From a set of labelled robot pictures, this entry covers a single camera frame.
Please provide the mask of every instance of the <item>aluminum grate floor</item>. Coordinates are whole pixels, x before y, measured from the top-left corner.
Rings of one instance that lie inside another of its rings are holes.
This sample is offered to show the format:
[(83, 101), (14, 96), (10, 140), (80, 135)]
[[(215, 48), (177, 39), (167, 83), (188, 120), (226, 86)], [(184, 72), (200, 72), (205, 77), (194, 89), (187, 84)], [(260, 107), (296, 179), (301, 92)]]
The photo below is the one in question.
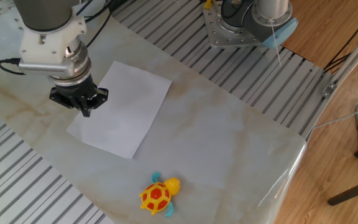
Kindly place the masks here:
[[(198, 0), (129, 0), (113, 14), (134, 32), (308, 139), (331, 74), (288, 49), (212, 49)], [(114, 223), (0, 120), (0, 223)]]
[(202, 76), (268, 117), (308, 138), (328, 103), (321, 96), (331, 74), (283, 47), (212, 49), (201, 3), (130, 0), (114, 14), (127, 26)]
[(0, 223), (114, 223), (0, 120)]

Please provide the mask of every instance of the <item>marble table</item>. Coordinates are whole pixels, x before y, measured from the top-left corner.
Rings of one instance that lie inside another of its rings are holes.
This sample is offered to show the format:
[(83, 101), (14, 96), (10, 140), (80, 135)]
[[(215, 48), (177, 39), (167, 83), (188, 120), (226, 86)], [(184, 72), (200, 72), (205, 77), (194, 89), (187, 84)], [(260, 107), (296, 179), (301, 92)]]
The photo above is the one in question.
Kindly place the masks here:
[[(0, 59), (18, 57), (17, 11), (0, 18)], [(88, 42), (103, 21), (93, 21)], [(132, 160), (65, 130), (79, 113), (48, 99), (45, 77), (0, 70), (0, 118), (116, 223), (273, 223), (306, 142), (111, 19), (89, 48), (99, 83), (113, 61), (173, 81)], [(140, 209), (153, 172), (182, 181), (165, 218)]]

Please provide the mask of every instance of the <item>yellow toy turtle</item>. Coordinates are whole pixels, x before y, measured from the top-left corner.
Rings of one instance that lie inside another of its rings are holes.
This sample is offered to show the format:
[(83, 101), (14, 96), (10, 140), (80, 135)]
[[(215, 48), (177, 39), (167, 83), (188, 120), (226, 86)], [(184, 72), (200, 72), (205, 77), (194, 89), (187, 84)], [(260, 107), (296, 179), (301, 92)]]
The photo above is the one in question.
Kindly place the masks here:
[(169, 178), (164, 183), (160, 183), (157, 181), (159, 176), (159, 172), (154, 173), (152, 175), (152, 185), (148, 186), (139, 195), (142, 198), (142, 205), (140, 207), (151, 211), (152, 215), (168, 207), (165, 217), (170, 217), (174, 211), (171, 197), (179, 192), (181, 183), (176, 177)]

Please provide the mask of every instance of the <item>blue turtle flipper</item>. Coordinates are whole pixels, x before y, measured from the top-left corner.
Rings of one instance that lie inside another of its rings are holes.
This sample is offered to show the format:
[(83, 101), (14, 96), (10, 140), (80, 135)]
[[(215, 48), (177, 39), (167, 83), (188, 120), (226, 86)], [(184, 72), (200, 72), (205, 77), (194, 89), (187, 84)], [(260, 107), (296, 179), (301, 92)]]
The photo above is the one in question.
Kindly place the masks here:
[(160, 173), (159, 173), (159, 172), (155, 172), (155, 173), (152, 175), (152, 184), (158, 182), (157, 179), (158, 179), (159, 176), (160, 176)]
[(165, 217), (171, 217), (171, 215), (173, 215), (173, 205), (172, 202), (169, 202), (168, 204), (168, 211), (165, 213)]

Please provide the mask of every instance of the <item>wooden floor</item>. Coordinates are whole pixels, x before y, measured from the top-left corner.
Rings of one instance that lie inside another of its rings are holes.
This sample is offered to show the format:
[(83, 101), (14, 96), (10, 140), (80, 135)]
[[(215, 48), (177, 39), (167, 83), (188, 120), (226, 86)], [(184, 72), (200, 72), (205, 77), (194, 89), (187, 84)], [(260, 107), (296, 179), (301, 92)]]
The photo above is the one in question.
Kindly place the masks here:
[[(300, 15), (297, 17), (300, 29), (286, 42), (286, 47), (325, 66), (357, 30), (358, 16), (354, 13), (358, 12), (358, 1), (293, 0), (292, 3)], [(357, 44), (358, 35), (346, 51), (350, 52)], [(339, 87), (318, 124), (353, 113), (357, 104), (358, 66)], [(358, 197), (335, 207), (326, 202), (358, 184), (358, 159), (353, 156), (356, 150), (355, 118), (315, 129), (275, 224), (358, 223)]]
[[(358, 0), (290, 0), (299, 25), (283, 44), (324, 68), (358, 29)], [(358, 44), (358, 34), (341, 55)]]

